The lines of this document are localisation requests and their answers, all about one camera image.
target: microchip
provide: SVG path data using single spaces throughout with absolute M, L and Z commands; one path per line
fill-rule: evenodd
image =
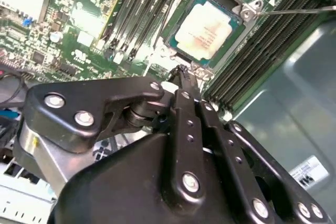
M 63 13 L 63 14 L 62 14 L 62 18 L 61 18 L 61 20 L 62 20 L 63 22 L 66 22 L 66 21 L 68 21 L 68 18 L 69 18 L 69 16 L 68 16 L 67 14 Z
M 212 5 L 196 4 L 175 34 L 177 48 L 197 60 L 209 60 L 232 32 L 231 18 Z
M 38 64 L 43 64 L 44 61 L 44 55 L 41 54 L 38 51 L 35 51 L 32 56 L 32 61 L 38 63 Z
M 57 12 L 57 19 L 62 19 L 62 12 Z
M 61 25 L 59 23 L 56 23 L 54 22 L 52 25 L 51 25 L 51 29 L 53 31 L 59 31 L 59 29 L 61 28 Z
M 74 76 L 76 74 L 76 69 L 75 67 L 68 65 L 66 63 L 61 63 L 59 65 L 59 70 L 62 71 L 63 73 L 66 73 L 70 76 Z
M 103 7 L 103 13 L 108 13 L 110 8 L 108 6 Z
M 164 43 L 184 61 L 212 68 L 244 29 L 232 6 L 229 0 L 190 0 L 163 32 Z

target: barcode sticker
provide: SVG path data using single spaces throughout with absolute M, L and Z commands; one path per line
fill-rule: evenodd
M 307 160 L 291 170 L 289 174 L 305 190 L 311 188 L 329 176 L 328 171 L 315 156 L 309 157 Z

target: black robotic arm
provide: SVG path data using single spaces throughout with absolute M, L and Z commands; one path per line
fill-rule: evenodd
M 225 125 L 183 66 L 147 77 L 30 89 L 14 153 L 59 196 L 49 223 L 328 223 L 237 122 Z M 96 141 L 153 128 L 93 161 Z

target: metal bolt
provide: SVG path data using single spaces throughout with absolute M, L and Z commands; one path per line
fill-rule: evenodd
M 182 96 L 183 96 L 184 98 L 186 98 L 186 99 L 189 99 L 189 98 L 190 98 L 190 95 L 189 95 L 187 92 L 185 92 L 185 91 L 182 92 Z
M 93 115 L 87 111 L 77 112 L 75 115 L 75 121 L 82 126 L 91 126 L 95 122 Z
M 211 106 L 210 106 L 209 104 L 205 104 L 205 108 L 206 108 L 207 110 L 209 110 L 209 111 L 212 110 L 212 108 L 211 108 Z
M 234 124 L 233 127 L 236 129 L 236 131 L 239 131 L 239 132 L 242 131 L 242 129 L 240 128 L 238 124 Z
M 240 158 L 240 157 L 236 157 L 236 161 L 237 161 L 237 163 L 239 163 L 239 164 L 241 164 L 243 161 L 242 161 L 242 159 Z
M 54 108 L 54 109 L 59 109 L 64 106 L 65 101 L 62 97 L 55 95 L 55 94 L 50 94 L 44 98 L 44 102 L 47 106 Z
M 197 192 L 200 188 L 197 178 L 191 173 L 183 174 L 182 182 L 185 188 L 191 193 Z
M 303 216 L 305 216 L 306 218 L 310 218 L 310 212 L 304 204 L 298 203 L 298 207 Z
M 188 136 L 187 136 L 187 140 L 188 140 L 189 142 L 193 142 L 193 141 L 194 141 L 194 137 L 191 136 L 191 135 L 188 135 Z
M 311 209 L 313 210 L 314 214 L 317 217 L 319 217 L 320 219 L 323 219 L 323 214 L 317 206 L 315 206 L 314 204 L 311 204 Z
M 243 12 L 243 16 L 245 19 L 248 19 L 250 17 L 250 12 L 249 11 Z
M 255 7 L 256 7 L 256 9 L 260 8 L 260 7 L 261 7 L 261 4 L 262 4 L 261 1 L 256 1 L 256 2 L 255 2 Z
M 152 82 L 151 87 L 152 87 L 152 89 L 160 90 L 160 86 L 156 82 Z
M 268 217 L 267 207 L 265 206 L 265 204 L 261 200 L 254 199 L 253 200 L 253 206 L 254 206 L 254 209 L 256 210 L 257 214 L 259 214 L 261 217 L 263 217 L 265 219 Z

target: cable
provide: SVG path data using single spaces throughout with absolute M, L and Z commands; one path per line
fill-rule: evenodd
M 0 81 L 10 76 L 16 78 L 19 81 L 19 85 L 17 89 L 14 91 L 14 93 L 5 101 L 0 102 L 0 109 L 13 108 L 13 105 L 20 105 L 21 107 L 22 106 L 21 103 L 11 103 L 11 100 L 15 99 L 19 95 L 22 89 L 24 89 L 25 91 L 28 90 L 28 87 L 24 81 L 24 78 L 18 71 L 16 71 L 15 69 L 9 68 L 8 66 L 5 66 L 3 64 L 0 65 L 0 70 L 3 71 L 3 73 L 0 75 Z

